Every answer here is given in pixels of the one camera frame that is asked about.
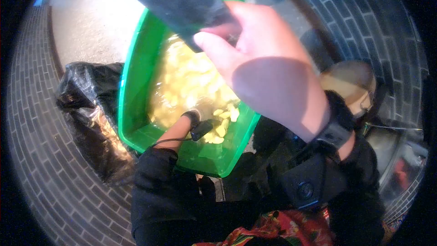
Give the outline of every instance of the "black plastic bag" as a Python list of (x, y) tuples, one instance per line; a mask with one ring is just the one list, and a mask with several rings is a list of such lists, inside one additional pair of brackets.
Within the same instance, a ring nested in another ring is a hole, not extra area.
[(118, 91), (123, 63), (73, 62), (56, 91), (56, 105), (83, 158), (106, 184), (132, 181), (135, 150), (118, 137)]

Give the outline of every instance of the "floral patterned cloth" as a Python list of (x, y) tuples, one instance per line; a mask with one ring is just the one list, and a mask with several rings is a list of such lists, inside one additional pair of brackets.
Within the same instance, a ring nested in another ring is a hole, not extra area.
[(292, 246), (330, 246), (333, 244), (333, 233), (322, 216), (287, 210), (264, 214), (251, 230), (239, 227), (223, 242), (196, 243), (193, 246), (242, 246), (254, 237), (282, 237)]

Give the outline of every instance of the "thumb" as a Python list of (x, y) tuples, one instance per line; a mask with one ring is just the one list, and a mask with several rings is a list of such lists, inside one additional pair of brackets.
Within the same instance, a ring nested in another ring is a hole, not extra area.
[(236, 48), (218, 35), (199, 32), (193, 38), (194, 42), (206, 53), (219, 70), (226, 68), (239, 55)]

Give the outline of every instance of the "green plastic tub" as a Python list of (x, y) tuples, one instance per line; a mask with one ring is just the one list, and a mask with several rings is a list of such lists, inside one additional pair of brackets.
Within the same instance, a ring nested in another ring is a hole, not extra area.
[[(145, 9), (135, 29), (123, 69), (118, 133), (122, 141), (141, 153), (164, 133), (150, 124), (146, 106), (157, 75), (161, 43), (169, 34), (170, 30)], [(184, 142), (179, 150), (178, 168), (212, 177), (229, 175), (260, 117), (243, 102), (239, 110), (240, 116), (236, 123), (230, 124), (223, 143)]]

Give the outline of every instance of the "black wristband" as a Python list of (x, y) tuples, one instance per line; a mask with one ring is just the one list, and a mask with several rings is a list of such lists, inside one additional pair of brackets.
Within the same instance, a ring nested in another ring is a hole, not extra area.
[(190, 130), (192, 130), (193, 128), (195, 128), (199, 122), (200, 122), (200, 116), (197, 112), (195, 112), (194, 110), (190, 110), (187, 112), (184, 112), (182, 116), (187, 116), (190, 119), (190, 123), (191, 123), (191, 127)]

